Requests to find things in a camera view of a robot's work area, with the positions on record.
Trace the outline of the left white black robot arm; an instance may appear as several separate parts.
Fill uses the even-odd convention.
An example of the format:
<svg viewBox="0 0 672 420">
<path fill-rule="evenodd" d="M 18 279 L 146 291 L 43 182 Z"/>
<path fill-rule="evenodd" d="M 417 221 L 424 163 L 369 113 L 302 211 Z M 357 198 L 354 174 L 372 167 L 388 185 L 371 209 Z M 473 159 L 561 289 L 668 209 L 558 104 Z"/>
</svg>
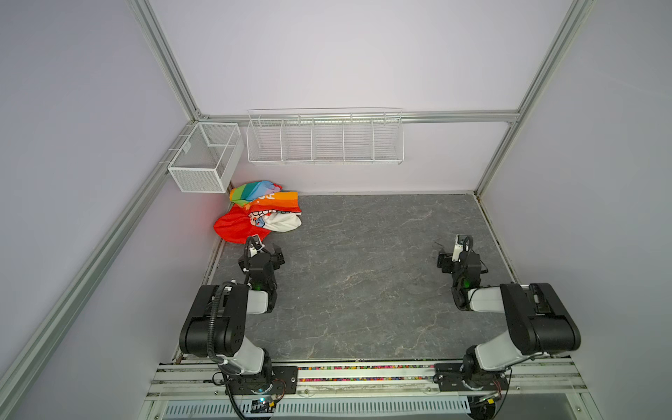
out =
<svg viewBox="0 0 672 420">
<path fill-rule="evenodd" d="M 239 265 L 245 280 L 199 288 L 180 331 L 186 355 L 208 358 L 225 376 L 272 380 L 268 351 L 246 337 L 250 315 L 271 313 L 278 299 L 275 271 L 285 263 L 282 250 L 245 251 Z"/>
</svg>

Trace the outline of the rainbow red kids jacket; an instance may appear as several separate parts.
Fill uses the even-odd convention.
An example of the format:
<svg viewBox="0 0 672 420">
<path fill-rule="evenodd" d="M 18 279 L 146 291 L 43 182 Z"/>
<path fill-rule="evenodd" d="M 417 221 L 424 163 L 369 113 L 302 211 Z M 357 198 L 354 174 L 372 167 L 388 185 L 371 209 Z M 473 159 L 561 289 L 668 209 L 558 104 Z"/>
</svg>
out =
<svg viewBox="0 0 672 420">
<path fill-rule="evenodd" d="M 299 194 L 269 180 L 236 187 L 229 201 L 231 208 L 213 227 L 227 243 L 244 244 L 253 236 L 263 241 L 271 233 L 287 233 L 302 225 Z"/>
</svg>

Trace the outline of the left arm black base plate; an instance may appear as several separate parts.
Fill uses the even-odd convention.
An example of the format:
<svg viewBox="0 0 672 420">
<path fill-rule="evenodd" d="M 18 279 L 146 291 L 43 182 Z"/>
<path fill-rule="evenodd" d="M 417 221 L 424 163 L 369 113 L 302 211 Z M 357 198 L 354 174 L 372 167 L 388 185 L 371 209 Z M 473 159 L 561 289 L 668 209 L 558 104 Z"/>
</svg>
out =
<svg viewBox="0 0 672 420">
<path fill-rule="evenodd" d="M 235 396 L 294 395 L 299 385 L 299 368 L 273 365 L 259 374 L 229 377 L 226 384 Z"/>
</svg>

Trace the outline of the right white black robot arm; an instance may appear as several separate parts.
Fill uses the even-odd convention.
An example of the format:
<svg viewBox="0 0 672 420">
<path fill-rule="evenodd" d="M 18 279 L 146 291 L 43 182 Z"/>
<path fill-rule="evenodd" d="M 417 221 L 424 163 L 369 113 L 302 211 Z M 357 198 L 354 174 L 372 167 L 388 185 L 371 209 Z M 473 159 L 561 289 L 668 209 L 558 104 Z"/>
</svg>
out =
<svg viewBox="0 0 672 420">
<path fill-rule="evenodd" d="M 451 295 L 460 311 L 500 313 L 506 319 L 505 332 L 467 349 L 460 369 L 465 378 L 499 374 L 536 357 L 580 348 L 579 328 L 548 283 L 483 286 L 487 269 L 480 255 L 470 250 L 439 252 L 437 267 L 451 276 Z"/>
</svg>

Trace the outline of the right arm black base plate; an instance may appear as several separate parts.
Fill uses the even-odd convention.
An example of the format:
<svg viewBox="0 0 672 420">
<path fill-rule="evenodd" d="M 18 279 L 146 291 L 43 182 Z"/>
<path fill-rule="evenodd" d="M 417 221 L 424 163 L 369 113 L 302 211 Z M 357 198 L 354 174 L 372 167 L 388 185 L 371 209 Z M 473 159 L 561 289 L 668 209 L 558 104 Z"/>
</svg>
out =
<svg viewBox="0 0 672 420">
<path fill-rule="evenodd" d="M 509 389 L 504 371 L 469 371 L 462 362 L 445 362 L 434 365 L 432 381 L 442 392 L 483 391 L 495 392 Z"/>
</svg>

